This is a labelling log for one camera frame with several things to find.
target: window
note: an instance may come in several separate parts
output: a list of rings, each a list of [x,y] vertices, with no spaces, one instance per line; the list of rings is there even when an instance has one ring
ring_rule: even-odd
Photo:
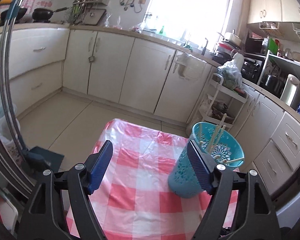
[[[151,0],[148,12],[157,18],[157,28],[164,25],[165,35],[189,40],[201,48],[205,38],[212,49],[222,32],[230,0]]]

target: teal basket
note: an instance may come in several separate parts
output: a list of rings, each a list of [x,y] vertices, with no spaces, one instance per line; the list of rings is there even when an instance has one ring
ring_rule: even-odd
[[[200,124],[202,125],[201,139],[199,138]],[[206,146],[208,145],[209,140],[210,140],[215,128],[216,128],[215,124],[208,123],[208,122],[199,122],[199,123],[196,123],[192,127],[192,133],[191,133],[190,138],[196,142],[196,144],[200,147],[201,151],[204,153],[208,154],[208,152],[206,151]],[[223,132],[218,145],[214,148],[214,151],[211,152],[212,157],[216,156],[216,155],[221,155],[221,157],[219,159],[215,160],[216,163],[219,163],[225,159],[230,161],[230,160],[234,160],[234,159],[244,158],[244,153],[243,153],[243,150],[242,150],[240,144],[227,131]],[[225,164],[225,166],[227,166],[231,170],[234,170],[235,168],[240,167],[243,164],[243,162],[244,161],[241,160],[241,161],[238,161],[235,163]]]
[[[202,144],[199,143],[199,124],[202,125]],[[192,128],[192,133],[190,135],[189,141],[194,140],[196,144],[200,147],[201,151],[207,154],[205,148],[209,143],[209,140],[214,132],[215,127],[216,125],[207,122],[195,124]],[[227,159],[229,161],[244,157],[244,153],[241,149],[241,146],[236,141],[236,139],[234,139],[233,136],[227,131],[223,132],[218,145],[215,147],[211,155],[221,155],[219,159],[215,160],[216,163],[224,159]],[[234,170],[242,164],[243,160],[225,165],[229,169]],[[183,198],[191,198],[203,192],[189,161],[187,155],[187,146],[185,146],[185,148],[183,149],[172,172],[168,177],[168,185],[174,193]]]

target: kitchen cabinet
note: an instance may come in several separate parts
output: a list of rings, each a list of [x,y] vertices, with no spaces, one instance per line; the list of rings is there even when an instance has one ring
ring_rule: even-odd
[[[250,0],[248,24],[281,21],[281,0]]]
[[[250,10],[248,16],[249,23],[259,23],[263,21],[263,8],[265,7],[265,0],[250,0]]]
[[[254,106],[258,102],[260,93],[255,90],[254,88],[242,83],[244,90],[248,94],[247,102],[244,104],[238,118],[234,122],[234,126],[229,130],[229,133],[236,137],[245,122],[247,121],[248,117],[250,116]]]
[[[260,95],[250,116],[235,137],[245,155],[245,169],[263,150],[277,128],[284,110],[264,95]]]
[[[271,139],[296,170],[300,166],[300,123],[286,112]]]
[[[9,78],[66,57],[69,29],[33,28],[12,32]]]
[[[61,62],[52,63],[10,81],[11,98],[17,105],[17,114],[61,88],[61,67]]]
[[[98,32],[91,63],[88,94],[119,103],[133,37]]]
[[[292,175],[292,169],[272,140],[255,159],[254,164],[269,194],[275,192]]]
[[[282,21],[300,22],[300,5],[297,0],[281,0]]]
[[[92,57],[97,32],[71,30],[63,67],[63,86],[87,94]]]
[[[206,63],[201,77],[194,81],[178,74],[180,65],[176,61],[177,57],[174,57],[154,114],[185,123],[208,78],[211,65]]]
[[[154,113],[175,50],[135,39],[119,103]]]
[[[281,22],[281,0],[265,0],[263,10],[263,22]]]

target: plastic bag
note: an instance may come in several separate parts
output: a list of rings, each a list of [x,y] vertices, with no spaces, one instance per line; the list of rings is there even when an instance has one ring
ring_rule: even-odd
[[[17,112],[17,106],[15,104],[13,104],[13,111],[14,113]],[[23,158],[19,155],[17,147],[13,141],[2,106],[0,106],[0,140],[16,164],[21,166]]]
[[[110,14],[110,13],[106,13],[106,20],[103,23],[103,26],[106,27],[106,28],[108,28],[110,26],[110,24],[109,24],[109,18],[110,18],[111,15],[112,14]]]
[[[143,29],[145,28],[146,23],[145,22],[141,22],[137,25],[134,25],[133,27],[131,27],[129,29],[129,31],[131,32],[135,32],[135,33],[142,33]]]
[[[120,25],[120,21],[121,21],[121,18],[120,18],[120,16],[119,16],[119,17],[118,17],[118,21],[117,21],[117,25],[113,25],[112,28],[122,30],[122,27],[121,27],[121,25]]]
[[[227,61],[217,68],[217,74],[223,76],[222,85],[230,90],[234,90],[236,87],[242,85],[242,75],[236,64],[231,61]]]

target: frying pan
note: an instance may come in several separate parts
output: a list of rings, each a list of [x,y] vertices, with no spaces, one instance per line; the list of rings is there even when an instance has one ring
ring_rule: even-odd
[[[46,8],[36,8],[32,13],[32,19],[34,19],[35,21],[48,21],[52,17],[53,13],[61,12],[67,9],[68,7],[63,7],[52,11]]]

